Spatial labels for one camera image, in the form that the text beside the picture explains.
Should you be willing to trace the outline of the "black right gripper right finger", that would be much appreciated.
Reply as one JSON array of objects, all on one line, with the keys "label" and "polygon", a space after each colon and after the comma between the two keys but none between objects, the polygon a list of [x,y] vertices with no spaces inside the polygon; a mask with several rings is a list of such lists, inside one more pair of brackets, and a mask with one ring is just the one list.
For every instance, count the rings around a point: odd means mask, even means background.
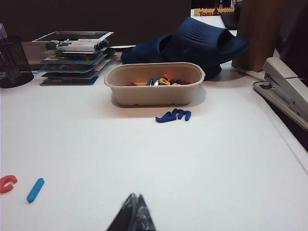
[{"label": "black right gripper right finger", "polygon": [[133,231],[156,231],[150,211],[142,194],[137,201],[136,215],[132,225]]}]

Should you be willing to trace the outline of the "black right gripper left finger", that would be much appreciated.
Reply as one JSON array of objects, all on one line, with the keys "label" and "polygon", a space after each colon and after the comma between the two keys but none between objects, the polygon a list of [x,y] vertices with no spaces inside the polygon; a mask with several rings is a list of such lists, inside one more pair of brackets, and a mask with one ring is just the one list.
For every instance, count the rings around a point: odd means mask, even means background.
[{"label": "black right gripper left finger", "polygon": [[107,231],[131,231],[137,213],[137,196],[131,193],[122,204]]}]

